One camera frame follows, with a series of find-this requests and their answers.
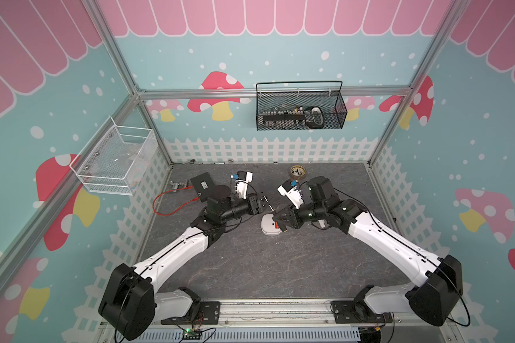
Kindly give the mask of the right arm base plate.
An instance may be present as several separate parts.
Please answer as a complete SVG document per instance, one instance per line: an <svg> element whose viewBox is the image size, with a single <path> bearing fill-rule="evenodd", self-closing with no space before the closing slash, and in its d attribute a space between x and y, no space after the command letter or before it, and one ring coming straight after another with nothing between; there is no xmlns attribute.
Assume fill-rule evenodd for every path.
<svg viewBox="0 0 515 343"><path fill-rule="evenodd" d="M332 301L330 311L336 324L370 324L383 327L393 322L393 316L390 313L373 313L366 305L354 300Z"/></svg>

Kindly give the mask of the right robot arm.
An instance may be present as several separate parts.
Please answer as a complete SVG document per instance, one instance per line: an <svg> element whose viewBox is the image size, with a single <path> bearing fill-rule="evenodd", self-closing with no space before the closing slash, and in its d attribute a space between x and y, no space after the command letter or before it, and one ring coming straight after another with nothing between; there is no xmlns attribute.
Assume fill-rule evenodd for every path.
<svg viewBox="0 0 515 343"><path fill-rule="evenodd" d="M312 178L307 187L309 203L304 202L296 180L278 188L279 194L291 202L273 215L281 231L324 221L328 228L339 229L368 245L409 279L409 283L396 286L364 287L353 300L356 310L362 314L413 313L435 327L450 319L454 307L464 300L462 265L457 258L450 254L440 257L420 248L376 219L357 199L341 200L326 177Z"/></svg>

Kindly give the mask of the black yellow screwdriver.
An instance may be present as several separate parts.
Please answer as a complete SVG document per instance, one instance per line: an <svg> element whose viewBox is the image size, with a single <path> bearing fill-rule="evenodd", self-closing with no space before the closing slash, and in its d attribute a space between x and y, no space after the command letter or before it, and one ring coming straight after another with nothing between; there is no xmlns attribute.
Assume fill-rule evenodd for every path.
<svg viewBox="0 0 515 343"><path fill-rule="evenodd" d="M290 224L288 207L273 212L273 227L279 232L286 232Z"/></svg>

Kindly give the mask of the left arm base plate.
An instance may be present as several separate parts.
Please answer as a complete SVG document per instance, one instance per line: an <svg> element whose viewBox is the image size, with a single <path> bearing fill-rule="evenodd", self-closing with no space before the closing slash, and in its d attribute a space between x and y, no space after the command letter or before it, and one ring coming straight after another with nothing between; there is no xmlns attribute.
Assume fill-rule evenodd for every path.
<svg viewBox="0 0 515 343"><path fill-rule="evenodd" d="M221 302L197 302L182 317L161 320L161 324L218 324Z"/></svg>

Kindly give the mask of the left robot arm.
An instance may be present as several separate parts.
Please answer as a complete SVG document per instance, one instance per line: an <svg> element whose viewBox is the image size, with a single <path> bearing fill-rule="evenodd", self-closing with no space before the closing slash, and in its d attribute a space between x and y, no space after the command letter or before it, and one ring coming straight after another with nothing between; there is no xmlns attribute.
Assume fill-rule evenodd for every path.
<svg viewBox="0 0 515 343"><path fill-rule="evenodd" d="M190 226L167 247L129 266L115 267L110 275L98 313L115 329L114 340L132 341L153 322L180 318L195 321L200 297L187 287L161 293L160 287L193 257L228 233L230 220L263 213L268 204L262 192L233 199L230 187L219 185L207 197L207 206Z"/></svg>

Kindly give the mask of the white square alarm clock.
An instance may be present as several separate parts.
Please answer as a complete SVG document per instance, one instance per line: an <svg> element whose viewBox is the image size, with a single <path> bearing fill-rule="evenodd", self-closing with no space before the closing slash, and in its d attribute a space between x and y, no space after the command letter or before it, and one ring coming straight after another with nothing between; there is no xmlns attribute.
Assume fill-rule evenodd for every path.
<svg viewBox="0 0 515 343"><path fill-rule="evenodd" d="M273 220L272 214L264 215L260 226L262 233L266 236L278 236L283 233L278 224Z"/></svg>

